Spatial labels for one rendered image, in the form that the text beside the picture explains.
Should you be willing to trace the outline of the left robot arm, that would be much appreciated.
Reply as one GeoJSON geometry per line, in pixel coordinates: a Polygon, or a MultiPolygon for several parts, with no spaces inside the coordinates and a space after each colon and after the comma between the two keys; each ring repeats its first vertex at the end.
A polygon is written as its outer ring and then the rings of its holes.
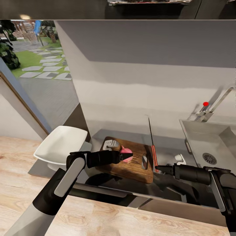
{"type": "Polygon", "coordinates": [[[86,166],[97,167],[107,164],[118,164],[133,156],[133,153],[120,153],[111,147],[118,147],[119,142],[107,140],[103,150],[70,152],[66,160],[66,171],[59,168],[44,186],[34,201],[28,206],[19,219],[4,236],[45,236],[55,215],[59,211],[69,192],[77,181],[80,172],[86,166]]]}

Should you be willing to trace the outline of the cutting board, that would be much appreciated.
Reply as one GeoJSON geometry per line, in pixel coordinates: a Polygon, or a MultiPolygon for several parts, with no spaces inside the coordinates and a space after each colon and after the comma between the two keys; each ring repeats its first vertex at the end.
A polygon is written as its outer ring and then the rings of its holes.
{"type": "Polygon", "coordinates": [[[111,147],[112,150],[121,152],[122,147],[129,148],[133,153],[133,158],[130,163],[123,162],[122,160],[118,164],[111,163],[103,166],[97,166],[95,167],[96,169],[139,181],[145,184],[151,184],[153,182],[154,159],[151,146],[108,136],[104,139],[100,151],[105,151],[103,150],[103,146],[105,141],[107,140],[115,140],[119,142],[118,147],[111,147]],[[142,168],[143,155],[147,155],[147,170],[144,170],[142,168]]]}

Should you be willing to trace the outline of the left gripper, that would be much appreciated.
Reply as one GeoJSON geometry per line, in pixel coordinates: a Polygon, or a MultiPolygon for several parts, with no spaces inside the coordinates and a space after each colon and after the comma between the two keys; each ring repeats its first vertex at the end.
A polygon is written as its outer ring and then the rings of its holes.
{"type": "Polygon", "coordinates": [[[122,160],[125,160],[133,156],[133,153],[120,153],[116,150],[98,151],[98,154],[99,154],[99,166],[111,163],[118,164],[122,160]]]}

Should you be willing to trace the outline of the bowl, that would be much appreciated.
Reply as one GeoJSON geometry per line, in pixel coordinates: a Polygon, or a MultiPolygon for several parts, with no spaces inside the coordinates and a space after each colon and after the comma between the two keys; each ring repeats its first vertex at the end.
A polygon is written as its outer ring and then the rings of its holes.
{"type": "Polygon", "coordinates": [[[80,151],[87,135],[87,131],[79,128],[58,126],[45,138],[34,156],[49,163],[66,165],[69,153],[80,151]]]}

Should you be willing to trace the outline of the vidalia onion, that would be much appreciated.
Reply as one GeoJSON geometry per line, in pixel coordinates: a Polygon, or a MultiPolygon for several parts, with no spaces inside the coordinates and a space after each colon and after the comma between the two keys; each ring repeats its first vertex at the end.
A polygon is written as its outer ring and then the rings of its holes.
{"type": "MultiPolygon", "coordinates": [[[[124,148],[124,147],[122,147],[122,150],[121,150],[120,153],[132,153],[132,152],[131,152],[131,150],[130,150],[129,148],[124,148]]],[[[123,160],[123,162],[126,162],[126,163],[128,162],[128,163],[130,163],[131,160],[132,160],[132,158],[133,158],[133,157],[129,157],[129,158],[123,160]]]]}

